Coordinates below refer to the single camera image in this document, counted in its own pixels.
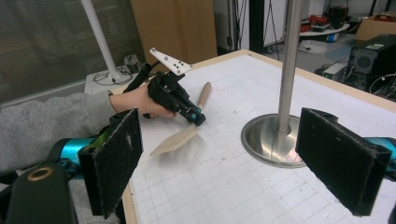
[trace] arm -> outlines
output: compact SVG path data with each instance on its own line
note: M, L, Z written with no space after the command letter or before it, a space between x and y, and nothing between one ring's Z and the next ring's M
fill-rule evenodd
M92 136L115 113L133 108L142 114L175 115L148 97L147 86L120 95L76 93L2 109L0 175L43 161L58 140Z

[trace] cardboard box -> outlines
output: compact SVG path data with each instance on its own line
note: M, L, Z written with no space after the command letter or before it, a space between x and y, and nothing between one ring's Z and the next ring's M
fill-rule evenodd
M396 12L385 12L381 15L396 17ZM375 16L372 16L361 21L355 38L359 41L366 41L381 34L396 35L396 22L376 21Z
M218 56L212 0L130 1L147 63L151 48L190 64Z

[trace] wooden spatula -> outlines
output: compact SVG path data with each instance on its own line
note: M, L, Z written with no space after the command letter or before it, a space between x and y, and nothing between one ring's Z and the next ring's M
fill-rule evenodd
M204 87L202 88L201 95L199 96L198 100L198 107L201 108L201 110L204 107L204 104L206 103L207 96L210 93L212 86L210 82L207 82ZM184 146L190 139L192 139L195 135L197 134L197 131L195 129L195 124L190 124L189 127L186 129L175 133L165 140L163 140L162 143L160 143L150 154L150 156L162 154L164 152L169 152L169 151L174 151L179 149L180 147Z

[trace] floor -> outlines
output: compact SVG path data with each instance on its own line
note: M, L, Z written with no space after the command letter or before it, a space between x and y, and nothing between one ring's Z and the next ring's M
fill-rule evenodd
M320 39L305 39L300 41L297 52L296 67L315 73L320 68L327 68L334 63L347 65L351 46L355 43L355 36L342 34L333 43L327 43ZM264 54L267 57L282 61L284 60L285 44L273 46L274 52Z

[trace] metal rod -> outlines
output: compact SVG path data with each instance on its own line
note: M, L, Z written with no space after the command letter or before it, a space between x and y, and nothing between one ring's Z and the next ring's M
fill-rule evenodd
M303 0L289 0L287 9L285 60L282 66L277 128L287 134L289 128L291 94L294 82L297 47L300 39L301 11Z
M227 36L227 46L230 47L230 52L233 51L233 43L229 43L228 40L233 39L231 36L231 4L230 4L231 0L227 0L227 17L228 17L228 36Z

